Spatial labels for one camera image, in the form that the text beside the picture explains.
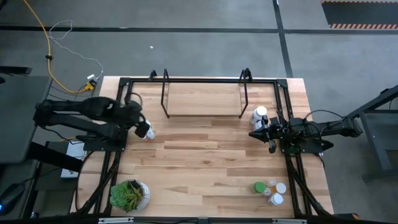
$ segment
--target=yellow cable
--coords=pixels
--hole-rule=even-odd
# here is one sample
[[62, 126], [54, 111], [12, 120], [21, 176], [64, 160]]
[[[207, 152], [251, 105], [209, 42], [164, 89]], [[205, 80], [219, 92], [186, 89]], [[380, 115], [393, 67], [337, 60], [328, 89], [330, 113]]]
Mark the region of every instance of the yellow cable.
[[[45, 38], [47, 39], [47, 45], [48, 45], [48, 49], [49, 49], [49, 56], [51, 56], [50, 39], [49, 39], [49, 36], [47, 35], [47, 31], [45, 31], [44, 25], [43, 25], [42, 21], [39, 19], [39, 17], [36, 15], [35, 11], [34, 11], [34, 10], [32, 9], [32, 7], [29, 5], [29, 3], [28, 3], [26, 0], [24, 0], [24, 2], [25, 2], [25, 4], [26, 4], [26, 6], [30, 9], [30, 11], [33, 13], [33, 15], [36, 17], [37, 22], [39, 22], [40, 26], [42, 27], [42, 29], [43, 29], [43, 31], [44, 31]], [[77, 93], [83, 93], [83, 92], [87, 91], [87, 89], [83, 89], [83, 90], [80, 90], [80, 91], [72, 91], [72, 90], [69, 90], [68, 88], [66, 88], [65, 86], [63, 86], [63, 85], [53, 76], [53, 74], [52, 74], [52, 72], [51, 72], [51, 66], [50, 66], [50, 59], [49, 59], [49, 58], [47, 59], [47, 68], [48, 68], [48, 70], [49, 70], [49, 74], [50, 74], [51, 78], [52, 78], [58, 85], [60, 85], [60, 87], [62, 87], [65, 91], [67, 91], [68, 93], [77, 94]]]

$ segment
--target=white object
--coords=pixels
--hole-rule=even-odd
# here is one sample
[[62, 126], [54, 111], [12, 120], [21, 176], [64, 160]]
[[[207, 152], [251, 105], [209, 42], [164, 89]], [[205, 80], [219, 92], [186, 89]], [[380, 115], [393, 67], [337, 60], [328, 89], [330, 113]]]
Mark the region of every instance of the white object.
[[261, 120], [257, 121], [254, 126], [253, 126], [253, 131], [261, 128], [262, 124], [261, 124]]
[[259, 106], [254, 111], [250, 117], [250, 123], [254, 125], [257, 121], [261, 120], [261, 118], [267, 115], [267, 108], [265, 106]]
[[91, 74], [91, 75], [87, 76], [87, 80], [91, 80], [91, 79], [94, 79], [94, 78], [95, 78], [94, 74]]
[[284, 202], [284, 198], [280, 194], [274, 193], [271, 197], [269, 197], [268, 202], [273, 205], [280, 205]]
[[266, 190], [262, 193], [264, 196], [270, 196], [271, 195], [271, 189], [269, 189], [268, 187], [266, 188]]
[[275, 179], [271, 179], [267, 181], [267, 187], [273, 187], [276, 185], [276, 180]]
[[148, 120], [146, 120], [146, 123], [149, 124], [149, 130], [147, 132], [147, 134], [145, 135], [145, 137], [143, 137], [142, 139], [154, 139], [155, 138], [155, 133], [152, 130], [152, 125], [150, 125], [150, 122]]
[[283, 183], [276, 184], [276, 191], [280, 194], [284, 194], [286, 192], [286, 185]]
[[[68, 145], [67, 155], [83, 160], [86, 152], [83, 150], [85, 144], [70, 144]], [[77, 178], [78, 172], [62, 169], [61, 178]]]

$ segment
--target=green succulent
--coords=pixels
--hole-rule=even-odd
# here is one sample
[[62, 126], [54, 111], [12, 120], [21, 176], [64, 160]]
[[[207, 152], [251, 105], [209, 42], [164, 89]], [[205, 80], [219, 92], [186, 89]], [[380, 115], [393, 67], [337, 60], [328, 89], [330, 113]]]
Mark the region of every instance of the green succulent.
[[135, 181], [124, 181], [111, 187], [111, 205], [125, 212], [136, 210], [143, 198], [141, 186]]

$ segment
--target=concrete floor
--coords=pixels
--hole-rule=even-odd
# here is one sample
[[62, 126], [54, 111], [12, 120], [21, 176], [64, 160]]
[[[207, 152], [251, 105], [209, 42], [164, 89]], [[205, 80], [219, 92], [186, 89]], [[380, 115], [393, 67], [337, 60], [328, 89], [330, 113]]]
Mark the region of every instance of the concrete floor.
[[[31, 4], [47, 26], [72, 19], [76, 26], [276, 28], [271, 0], [72, 0], [68, 4], [41, 0]], [[320, 1], [279, 0], [279, 4], [286, 29], [328, 29]], [[37, 26], [22, 1], [9, 1], [0, 12], [0, 24]], [[344, 115], [398, 83], [398, 35], [289, 34], [286, 40], [293, 76], [304, 78], [312, 110]], [[170, 75], [238, 76], [249, 67], [255, 77], [286, 77], [277, 34], [71, 32], [60, 42], [97, 58], [105, 75], [149, 75], [153, 69], [167, 68]], [[1, 64], [28, 66], [33, 68], [32, 75], [47, 75], [47, 48], [41, 32], [1, 31], [0, 52]], [[53, 73], [69, 88], [78, 89], [85, 77], [100, 71], [95, 63], [56, 45], [53, 54]], [[56, 90], [51, 94], [74, 98]], [[315, 121], [335, 119], [327, 113], [313, 117]], [[55, 129], [67, 137], [76, 134], [72, 129]], [[59, 138], [38, 130], [35, 140]], [[324, 160], [335, 213], [355, 212], [363, 219], [398, 222], [397, 181], [362, 181], [362, 174], [379, 167], [366, 137], [329, 140], [335, 147], [325, 153]], [[38, 212], [67, 212], [61, 200], [54, 200], [65, 194], [41, 195]]]

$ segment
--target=metal rack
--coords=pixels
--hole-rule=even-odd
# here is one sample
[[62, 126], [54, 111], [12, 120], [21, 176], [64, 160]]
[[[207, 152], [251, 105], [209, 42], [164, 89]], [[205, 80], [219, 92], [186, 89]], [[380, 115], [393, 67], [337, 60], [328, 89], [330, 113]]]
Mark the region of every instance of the metal rack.
[[[167, 117], [169, 117], [169, 115], [167, 114], [167, 110], [165, 109], [165, 106], [163, 104], [164, 88], [165, 88], [166, 81], [167, 81], [167, 83], [241, 83], [243, 80], [246, 104], [245, 104], [245, 107], [243, 108], [242, 113], [239, 116], [239, 118], [242, 117], [242, 115], [244, 114], [244, 112], [248, 106], [248, 94], [247, 94], [247, 87], [246, 87], [247, 83], [261, 83], [261, 84], [265, 84], [265, 85], [272, 85], [274, 87], [274, 93], [275, 93], [275, 98], [276, 98], [276, 102], [277, 102], [277, 110], [279, 112], [279, 120], [280, 120], [280, 122], [285, 122], [284, 115], [283, 115], [283, 109], [282, 109], [282, 100], [281, 100], [280, 93], [279, 93], [279, 90], [282, 89], [283, 93], [284, 93], [285, 102], [286, 102], [288, 117], [293, 118], [292, 104], [290, 102], [289, 89], [288, 89], [286, 79], [268, 79], [268, 78], [255, 79], [252, 77], [250, 69], [248, 69], [248, 68], [242, 70], [239, 78], [170, 78], [166, 69], [164, 70], [164, 75], [162, 78], [156, 77], [156, 76], [157, 76], [156, 72], [152, 71], [149, 78], [120, 78], [116, 100], [119, 102], [122, 100], [122, 93], [123, 93], [124, 89], [127, 88], [127, 93], [126, 93], [124, 100], [129, 101], [131, 98], [132, 90], [134, 88], [134, 83], [161, 83], [162, 84], [162, 97], [160, 100], [160, 104], [163, 107], [165, 115]], [[282, 152], [284, 152], [286, 146], [281, 143], [281, 147], [282, 147]], [[100, 182], [103, 182], [104, 180], [109, 178], [106, 176], [106, 174], [108, 173], [110, 157], [111, 157], [111, 152], [105, 152], [103, 167], [101, 170]], [[299, 208], [299, 201], [298, 201], [298, 197], [297, 197], [297, 191], [296, 191], [295, 179], [294, 179], [295, 173], [298, 174], [298, 176], [301, 180], [301, 183], [303, 183], [305, 186], [306, 186], [306, 183], [305, 183], [304, 168], [303, 168], [303, 164], [302, 164], [301, 155], [300, 154], [297, 154], [297, 155], [296, 154], [294, 154], [294, 155], [293, 154], [292, 155], [285, 154], [285, 160], [288, 165], [292, 164], [292, 157], [295, 157], [295, 159], [297, 161], [297, 169], [298, 170], [295, 171], [294, 167], [290, 167], [290, 166], [287, 166], [288, 167], [287, 170], [288, 170], [288, 176], [289, 176], [290, 191], [292, 194], [293, 209], [294, 209], [294, 214], [296, 217], [298, 215], [303, 215], [303, 213], [300, 211], [300, 208]], [[115, 152], [115, 161], [114, 162], [116, 163], [116, 167], [115, 167], [116, 170], [118, 170], [120, 158], [121, 158], [121, 152]], [[115, 172], [111, 177], [111, 186], [114, 186], [116, 184], [117, 177], [118, 177], [118, 173]], [[110, 192], [108, 194], [107, 206], [104, 210], [104, 214], [106, 214], [106, 215], [111, 214], [111, 205], [109, 203], [109, 197], [110, 197]], [[95, 209], [94, 209], [95, 213], [100, 213], [101, 201], [102, 201], [102, 194], [99, 194], [98, 199], [96, 200], [96, 203], [95, 203]], [[304, 195], [304, 205], [305, 205], [305, 213], [304, 214], [311, 215], [311, 205], [310, 205], [310, 202], [308, 201], [308, 198], [305, 195]], [[142, 218], [145, 220], [148, 220], [149, 217], [142, 217]], [[154, 217], [154, 218], [161, 219], [161, 220], [169, 220], [169, 218], [164, 218], [164, 217]], [[186, 219], [187, 219], [186, 217], [173, 218], [173, 220], [186, 220]], [[239, 221], [239, 220], [240, 220], [239, 222], [251, 222], [254, 220], [262, 220], [264, 222], [268, 222], [271, 219], [270, 218], [261, 218], [261, 219], [224, 218], [224, 220], [229, 220], [231, 222], [235, 222], [235, 221]]]

